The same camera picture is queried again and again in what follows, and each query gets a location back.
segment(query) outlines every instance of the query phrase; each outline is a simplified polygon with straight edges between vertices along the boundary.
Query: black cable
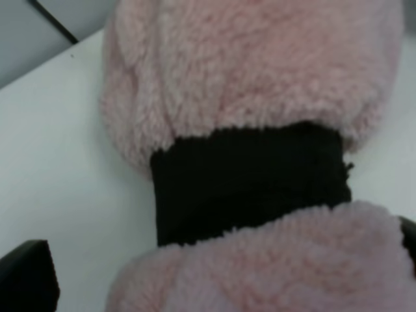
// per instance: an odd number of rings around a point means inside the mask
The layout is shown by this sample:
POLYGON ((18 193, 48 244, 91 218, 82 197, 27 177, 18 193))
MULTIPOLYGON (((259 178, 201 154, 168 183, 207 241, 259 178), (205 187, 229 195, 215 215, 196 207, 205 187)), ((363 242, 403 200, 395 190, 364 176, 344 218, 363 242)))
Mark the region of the black cable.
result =
POLYGON ((78 39, 63 24, 60 23, 48 10, 45 9, 37 0, 27 0, 27 2, 38 11, 54 28, 57 29, 71 44, 77 44, 78 39))

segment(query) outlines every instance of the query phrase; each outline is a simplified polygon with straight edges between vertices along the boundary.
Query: pink fluffy fabric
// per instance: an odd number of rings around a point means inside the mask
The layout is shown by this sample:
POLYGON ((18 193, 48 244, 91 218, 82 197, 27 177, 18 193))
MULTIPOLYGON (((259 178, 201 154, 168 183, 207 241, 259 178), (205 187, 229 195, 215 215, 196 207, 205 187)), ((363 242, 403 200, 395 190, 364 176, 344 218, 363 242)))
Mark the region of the pink fluffy fabric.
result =
POLYGON ((400 222, 368 203, 299 211, 127 265, 107 312, 415 312, 400 222))
POLYGON ((143 168, 179 137, 230 127, 309 120, 356 147, 389 99, 402 28, 401 0, 121 0, 103 115, 143 168))

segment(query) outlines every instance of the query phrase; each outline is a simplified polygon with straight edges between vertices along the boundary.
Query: white table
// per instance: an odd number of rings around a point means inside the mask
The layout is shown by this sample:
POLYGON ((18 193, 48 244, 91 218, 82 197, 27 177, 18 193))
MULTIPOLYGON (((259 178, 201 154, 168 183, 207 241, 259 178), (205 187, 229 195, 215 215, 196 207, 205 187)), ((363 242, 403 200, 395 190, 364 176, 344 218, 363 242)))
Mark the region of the white table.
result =
MULTIPOLYGON (((118 269, 155 246, 151 183, 101 126, 98 33, 0 91, 0 255, 47 239, 60 312, 98 312, 118 269)), ((360 154, 355 198, 416 219, 416 38, 381 131, 360 154)))

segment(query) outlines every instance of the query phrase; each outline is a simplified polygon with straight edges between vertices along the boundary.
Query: faux fur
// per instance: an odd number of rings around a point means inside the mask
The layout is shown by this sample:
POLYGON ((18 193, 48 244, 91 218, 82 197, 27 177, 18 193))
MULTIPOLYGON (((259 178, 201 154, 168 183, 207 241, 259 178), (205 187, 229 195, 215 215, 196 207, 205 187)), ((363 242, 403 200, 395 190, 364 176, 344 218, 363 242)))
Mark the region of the faux fur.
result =
POLYGON ((121 0, 101 106, 133 165, 178 137, 311 120, 359 146, 395 78, 401 0, 121 0))
POLYGON ((128 265, 107 312, 414 312, 400 222, 368 203, 317 207, 128 265))

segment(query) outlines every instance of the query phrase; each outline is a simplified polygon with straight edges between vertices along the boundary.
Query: black cuff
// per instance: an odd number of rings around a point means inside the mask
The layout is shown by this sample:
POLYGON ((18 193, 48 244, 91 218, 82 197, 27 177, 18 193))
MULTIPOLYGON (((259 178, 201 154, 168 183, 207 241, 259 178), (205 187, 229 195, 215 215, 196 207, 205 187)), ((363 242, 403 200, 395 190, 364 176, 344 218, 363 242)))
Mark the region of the black cuff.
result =
POLYGON ((311 123, 178 140, 151 159, 159 246, 351 200, 339 134, 311 123))

